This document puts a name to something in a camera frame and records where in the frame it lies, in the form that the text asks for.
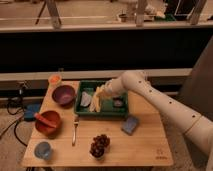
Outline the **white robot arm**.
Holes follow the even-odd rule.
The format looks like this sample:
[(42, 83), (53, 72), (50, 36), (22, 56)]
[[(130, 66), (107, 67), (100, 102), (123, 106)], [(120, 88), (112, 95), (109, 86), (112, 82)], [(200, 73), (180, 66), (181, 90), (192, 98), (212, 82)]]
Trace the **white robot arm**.
[(144, 97), (161, 114), (173, 122), (203, 153), (208, 156), (206, 171), (213, 171), (213, 122), (152, 87), (143, 70), (128, 70), (100, 87), (100, 98), (117, 97), (132, 91)]

